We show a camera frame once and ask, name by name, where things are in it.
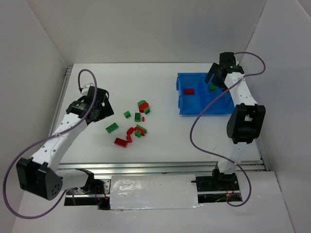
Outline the tiny green 1x3 brick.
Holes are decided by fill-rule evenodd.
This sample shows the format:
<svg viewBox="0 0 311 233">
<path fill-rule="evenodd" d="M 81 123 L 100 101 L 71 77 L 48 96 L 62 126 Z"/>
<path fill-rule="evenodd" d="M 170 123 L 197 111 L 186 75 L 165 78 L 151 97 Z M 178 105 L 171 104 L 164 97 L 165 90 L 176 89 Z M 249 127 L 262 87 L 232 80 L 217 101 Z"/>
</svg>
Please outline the tiny green 1x3 brick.
<svg viewBox="0 0 311 233">
<path fill-rule="evenodd" d="M 214 92 L 214 93 L 217 92 L 217 87 L 215 85 L 209 84 L 207 87 L 210 92 Z"/>
</svg>

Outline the green 2x3 plate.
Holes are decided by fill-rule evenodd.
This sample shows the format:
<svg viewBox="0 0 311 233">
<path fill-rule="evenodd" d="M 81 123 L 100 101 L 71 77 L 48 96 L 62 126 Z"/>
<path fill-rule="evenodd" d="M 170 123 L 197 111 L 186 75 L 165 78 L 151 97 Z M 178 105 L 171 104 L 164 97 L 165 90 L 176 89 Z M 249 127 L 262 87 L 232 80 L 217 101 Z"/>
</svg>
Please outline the green 2x3 plate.
<svg viewBox="0 0 311 233">
<path fill-rule="evenodd" d="M 108 127 L 106 127 L 106 131 L 108 133 L 111 133 L 111 132 L 115 131 L 118 127 L 119 127 L 118 124 L 115 122 L 115 123 L 109 125 Z"/>
</svg>

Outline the small green 2x2 brick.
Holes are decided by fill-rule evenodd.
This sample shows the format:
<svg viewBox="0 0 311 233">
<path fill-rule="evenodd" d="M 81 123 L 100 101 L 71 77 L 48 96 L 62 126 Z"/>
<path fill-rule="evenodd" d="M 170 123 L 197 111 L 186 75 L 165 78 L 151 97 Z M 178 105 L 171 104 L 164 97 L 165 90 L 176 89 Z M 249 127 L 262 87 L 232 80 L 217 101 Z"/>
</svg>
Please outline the small green 2x2 brick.
<svg viewBox="0 0 311 233">
<path fill-rule="evenodd" d="M 129 112 L 129 111 L 126 111 L 125 113 L 124 113 L 124 117 L 125 118 L 129 118 L 131 116 L 131 113 Z"/>
</svg>

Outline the red sloped brick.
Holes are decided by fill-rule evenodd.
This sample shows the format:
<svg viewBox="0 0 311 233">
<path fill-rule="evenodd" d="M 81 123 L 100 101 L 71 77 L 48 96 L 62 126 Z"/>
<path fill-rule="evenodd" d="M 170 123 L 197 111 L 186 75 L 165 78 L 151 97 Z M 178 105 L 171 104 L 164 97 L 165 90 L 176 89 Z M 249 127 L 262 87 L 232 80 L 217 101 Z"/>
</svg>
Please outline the red sloped brick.
<svg viewBox="0 0 311 233">
<path fill-rule="evenodd" d="M 186 88 L 186 89 L 184 89 L 184 94 L 185 95 L 194 95 L 195 91 L 193 88 Z"/>
</svg>

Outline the red arch brick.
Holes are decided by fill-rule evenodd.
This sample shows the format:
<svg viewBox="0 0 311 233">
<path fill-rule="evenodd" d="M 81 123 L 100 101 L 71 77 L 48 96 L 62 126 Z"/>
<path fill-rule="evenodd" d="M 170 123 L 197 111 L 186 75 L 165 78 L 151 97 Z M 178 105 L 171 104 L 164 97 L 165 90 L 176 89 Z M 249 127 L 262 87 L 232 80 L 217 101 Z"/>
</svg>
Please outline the red arch brick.
<svg viewBox="0 0 311 233">
<path fill-rule="evenodd" d="M 135 129 L 134 129 L 133 127 L 130 127 L 130 128 L 127 130 L 126 134 L 127 134 L 127 135 L 131 135 L 134 131 L 135 131 Z"/>
</svg>

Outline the green 2x4 brick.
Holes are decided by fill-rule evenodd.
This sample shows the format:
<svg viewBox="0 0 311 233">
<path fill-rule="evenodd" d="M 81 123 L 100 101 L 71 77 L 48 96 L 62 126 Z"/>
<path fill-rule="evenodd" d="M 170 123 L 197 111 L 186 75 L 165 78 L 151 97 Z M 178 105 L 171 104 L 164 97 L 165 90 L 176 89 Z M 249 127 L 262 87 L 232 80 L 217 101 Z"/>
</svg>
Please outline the green 2x4 brick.
<svg viewBox="0 0 311 233">
<path fill-rule="evenodd" d="M 135 122 L 141 122 L 141 113 L 140 112 L 135 113 L 134 121 Z"/>
</svg>

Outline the red 2x2 brick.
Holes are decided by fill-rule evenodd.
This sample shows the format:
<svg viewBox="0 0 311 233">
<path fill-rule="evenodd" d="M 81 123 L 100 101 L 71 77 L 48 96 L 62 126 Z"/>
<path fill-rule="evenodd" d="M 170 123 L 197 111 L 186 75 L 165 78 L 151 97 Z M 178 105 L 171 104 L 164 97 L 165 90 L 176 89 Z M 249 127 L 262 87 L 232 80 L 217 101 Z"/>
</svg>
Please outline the red 2x2 brick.
<svg viewBox="0 0 311 233">
<path fill-rule="evenodd" d="M 130 134 L 127 135 L 126 139 L 128 143 L 132 143 L 132 137 Z"/>
</svg>

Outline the large red 2x4 brick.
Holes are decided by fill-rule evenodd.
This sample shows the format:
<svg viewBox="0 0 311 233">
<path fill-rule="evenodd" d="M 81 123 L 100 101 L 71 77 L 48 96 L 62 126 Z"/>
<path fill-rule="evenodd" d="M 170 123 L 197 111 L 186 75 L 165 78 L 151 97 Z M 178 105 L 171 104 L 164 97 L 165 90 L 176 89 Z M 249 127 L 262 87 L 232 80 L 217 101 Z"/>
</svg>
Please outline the large red 2x4 brick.
<svg viewBox="0 0 311 233">
<path fill-rule="evenodd" d="M 128 141 L 117 137 L 114 141 L 114 144 L 126 148 L 128 145 Z"/>
</svg>

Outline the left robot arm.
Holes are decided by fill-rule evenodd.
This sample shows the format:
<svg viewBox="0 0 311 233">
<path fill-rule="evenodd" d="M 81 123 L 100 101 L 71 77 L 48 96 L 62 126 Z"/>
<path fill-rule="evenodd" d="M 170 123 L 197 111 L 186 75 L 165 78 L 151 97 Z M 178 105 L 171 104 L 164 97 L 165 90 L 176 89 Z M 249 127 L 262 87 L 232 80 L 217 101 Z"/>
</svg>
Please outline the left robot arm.
<svg viewBox="0 0 311 233">
<path fill-rule="evenodd" d="M 86 194 L 104 191 L 104 182 L 84 168 L 59 171 L 58 166 L 78 135 L 92 123 L 113 115 L 109 93 L 90 86 L 86 95 L 72 102 L 53 138 L 29 159 L 16 164 L 20 188 L 47 200 L 63 190 L 81 189 Z"/>
</svg>

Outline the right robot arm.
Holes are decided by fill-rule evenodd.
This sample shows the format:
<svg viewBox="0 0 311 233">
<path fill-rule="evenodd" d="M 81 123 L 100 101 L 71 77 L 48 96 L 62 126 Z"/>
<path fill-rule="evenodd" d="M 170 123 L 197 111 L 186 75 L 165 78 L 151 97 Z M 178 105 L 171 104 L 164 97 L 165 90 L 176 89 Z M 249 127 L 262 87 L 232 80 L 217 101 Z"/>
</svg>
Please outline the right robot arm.
<svg viewBox="0 0 311 233">
<path fill-rule="evenodd" d="M 206 77 L 222 91 L 229 90 L 234 110 L 226 126 L 232 144 L 225 159 L 220 159 L 212 171 L 212 188 L 235 191 L 236 164 L 241 161 L 246 147 L 259 137 L 266 109 L 259 105 L 247 86 L 243 68 L 237 64 L 233 52 L 220 53 L 219 63 L 213 63 Z"/>
</svg>

